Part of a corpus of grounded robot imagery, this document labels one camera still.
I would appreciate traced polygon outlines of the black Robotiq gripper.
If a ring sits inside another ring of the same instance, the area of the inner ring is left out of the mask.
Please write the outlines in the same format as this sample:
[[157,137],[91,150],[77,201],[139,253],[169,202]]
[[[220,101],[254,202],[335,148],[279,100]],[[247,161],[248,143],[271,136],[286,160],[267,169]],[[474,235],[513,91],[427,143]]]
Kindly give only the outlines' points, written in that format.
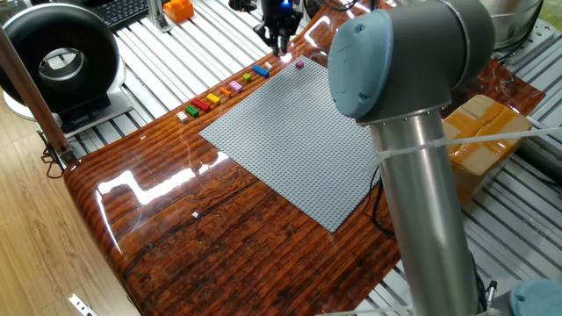
[[279,56],[278,34],[271,29],[280,28],[280,50],[287,53],[288,44],[298,30],[303,12],[293,0],[262,0],[263,23],[254,27],[254,32],[271,49],[274,56]]

